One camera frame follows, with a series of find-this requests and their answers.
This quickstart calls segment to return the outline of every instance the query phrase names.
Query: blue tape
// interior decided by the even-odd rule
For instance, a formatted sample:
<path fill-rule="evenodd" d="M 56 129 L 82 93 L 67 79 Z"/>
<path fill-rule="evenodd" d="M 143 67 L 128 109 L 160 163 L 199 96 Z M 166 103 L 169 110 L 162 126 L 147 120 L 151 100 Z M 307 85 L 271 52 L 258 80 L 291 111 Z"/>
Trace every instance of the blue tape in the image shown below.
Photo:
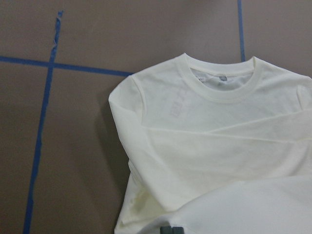
<path fill-rule="evenodd" d="M 42 138 L 43 124 L 44 124 L 47 106 L 49 103 L 49 94 L 50 94 L 50 89 L 51 89 L 52 74 L 53 74 L 53 68 L 54 68 L 53 64 L 54 64 L 55 57 L 57 54 L 57 49 L 58 49 L 60 19 L 62 17 L 62 14 L 63 14 L 63 11 L 58 12 L 58 17 L 57 17 L 56 26 L 55 26 L 56 33 L 54 37 L 54 46 L 51 51 L 49 66 L 48 66 L 48 74 L 47 74 L 47 78 L 45 82 L 40 120 L 39 120 L 39 126 L 38 126 L 38 133 L 37 133 L 37 140 L 36 140 L 36 147 L 35 147 L 35 155 L 34 155 L 34 161 L 33 161 L 33 168 L 32 168 L 31 177 L 30 177 L 30 185 L 29 185 L 29 191 L 28 191 L 28 199 L 27 199 L 23 234 L 29 234 L 30 232 L 31 218 L 32 218 L 32 212 L 33 212 L 33 205 L 34 205 L 33 191 L 34 191 L 34 185 L 35 185 L 35 181 L 38 175 L 38 169 L 39 169 L 39 163 L 40 163 L 41 145 L 42 145 L 41 138 Z"/>
<path fill-rule="evenodd" d="M 242 14 L 242 1 L 237 0 L 238 8 L 238 26 L 239 26 L 239 44 L 240 44 L 240 57 L 242 62 L 246 61 L 245 59 L 245 48 L 244 48 L 244 30 L 243 30 L 243 14 Z"/>
<path fill-rule="evenodd" d="M 54 67 L 55 68 L 59 68 L 59 69 L 65 69 L 65 70 L 74 70 L 74 71 L 82 71 L 82 72 L 100 73 L 100 74 L 122 76 L 122 77 L 127 77 L 127 76 L 133 74 L 133 73 L 130 73 L 130 72 L 107 70 L 107 69 L 94 68 L 94 67 L 75 66 L 75 65 L 61 64 L 61 63 L 55 63 Z"/>
<path fill-rule="evenodd" d="M 22 59 L 22 58 L 11 58 L 11 57 L 4 57 L 4 56 L 0 56 L 0 61 L 10 62 L 10 63 L 19 63 L 19 64 L 24 64 L 24 65 L 40 66 L 40 67 L 49 67 L 50 65 L 49 62 L 42 62 L 42 61 Z M 62 64 L 62 63 L 54 63 L 53 67 L 58 68 L 58 69 L 99 73 L 99 74 L 121 76 L 121 77 L 127 77 L 133 74 L 131 72 L 108 70 L 108 69 L 95 68 L 95 67 L 76 66 L 76 65 Z"/>
<path fill-rule="evenodd" d="M 33 66 L 40 66 L 40 67 L 48 67 L 49 62 L 41 62 L 36 60 L 29 60 L 29 59 L 22 59 L 22 58 L 10 58 L 0 56 L 1 62 L 10 62 L 10 63 L 19 63 L 24 65 L 33 65 Z"/>

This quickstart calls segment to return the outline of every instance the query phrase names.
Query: white t-shirt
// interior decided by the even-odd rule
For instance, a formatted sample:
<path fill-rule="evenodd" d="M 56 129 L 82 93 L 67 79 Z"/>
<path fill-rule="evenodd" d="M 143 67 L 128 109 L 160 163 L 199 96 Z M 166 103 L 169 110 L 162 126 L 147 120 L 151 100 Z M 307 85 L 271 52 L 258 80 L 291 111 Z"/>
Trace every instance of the white t-shirt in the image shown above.
<path fill-rule="evenodd" d="M 182 54 L 127 77 L 109 102 L 131 171 L 116 234 L 157 233 L 161 215 L 238 181 L 312 172 L 312 80 L 259 58 Z"/>

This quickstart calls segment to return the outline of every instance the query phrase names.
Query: brown floor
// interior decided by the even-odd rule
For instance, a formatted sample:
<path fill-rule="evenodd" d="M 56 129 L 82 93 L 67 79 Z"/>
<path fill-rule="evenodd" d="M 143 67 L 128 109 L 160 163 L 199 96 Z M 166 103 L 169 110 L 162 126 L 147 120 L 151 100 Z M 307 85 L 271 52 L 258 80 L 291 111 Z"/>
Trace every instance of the brown floor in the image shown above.
<path fill-rule="evenodd" d="M 246 59 L 312 76 L 312 1 L 243 0 Z M 184 52 L 240 62 L 237 2 L 0 1 L 0 56 L 137 72 Z M 22 233 L 47 68 L 0 62 L 0 233 Z M 111 234 L 129 175 L 108 106 L 121 76 L 55 69 L 31 234 Z"/>

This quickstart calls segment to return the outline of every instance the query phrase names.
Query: ribbed crew neck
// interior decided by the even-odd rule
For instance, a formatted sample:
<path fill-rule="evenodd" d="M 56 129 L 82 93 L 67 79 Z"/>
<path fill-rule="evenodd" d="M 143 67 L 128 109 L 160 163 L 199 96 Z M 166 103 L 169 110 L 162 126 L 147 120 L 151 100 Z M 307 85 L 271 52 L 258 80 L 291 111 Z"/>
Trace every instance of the ribbed crew neck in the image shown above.
<path fill-rule="evenodd" d="M 202 97 L 216 102 L 237 102 L 251 93 L 261 79 L 261 60 L 253 56 L 245 62 L 218 64 L 200 61 L 186 53 L 176 57 L 178 68 L 185 82 Z M 249 80 L 237 89 L 220 91 L 204 85 L 191 71 L 191 68 L 214 76 L 239 76 L 252 73 Z"/>

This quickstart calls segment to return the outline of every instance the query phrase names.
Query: folded fabric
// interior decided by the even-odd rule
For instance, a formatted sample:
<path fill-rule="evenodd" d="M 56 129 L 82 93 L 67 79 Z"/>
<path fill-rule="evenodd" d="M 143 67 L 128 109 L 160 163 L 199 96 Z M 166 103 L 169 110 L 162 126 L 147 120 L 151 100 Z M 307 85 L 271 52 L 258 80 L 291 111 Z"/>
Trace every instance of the folded fabric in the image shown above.
<path fill-rule="evenodd" d="M 186 227 L 186 234 L 229 233 L 237 220 L 225 228 L 218 225 L 235 214 L 238 196 L 242 195 L 237 200 L 241 205 L 255 201 L 245 199 L 249 188 L 259 192 L 256 197 L 264 200 L 263 205 L 282 213 L 279 209 L 289 202 L 289 195 L 276 190 L 268 203 L 270 194 L 260 191 L 271 189 L 275 180 L 264 180 L 262 187 L 267 178 L 276 178 L 277 184 L 280 179 L 288 191 L 296 188 L 295 178 L 302 180 L 302 189 L 292 194 L 294 212 L 309 213 L 299 210 L 305 202 L 300 201 L 302 193 L 311 192 L 307 181 L 312 182 L 309 77 L 256 57 L 214 64 L 183 54 L 127 77 L 109 102 L 131 171 L 116 234 L 159 233 L 158 224 Z M 281 203 L 273 202 L 279 196 Z M 311 202 L 307 205 L 312 210 Z M 214 216 L 218 206 L 222 212 Z M 242 210 L 240 215 L 247 218 L 249 212 Z M 261 219 L 271 211 L 263 212 L 250 217 L 249 224 L 241 221 L 242 227 L 232 233 L 255 229 L 257 219 L 263 225 Z M 281 222 L 273 217 L 272 228 Z M 304 224 L 302 230 L 310 227 Z"/>

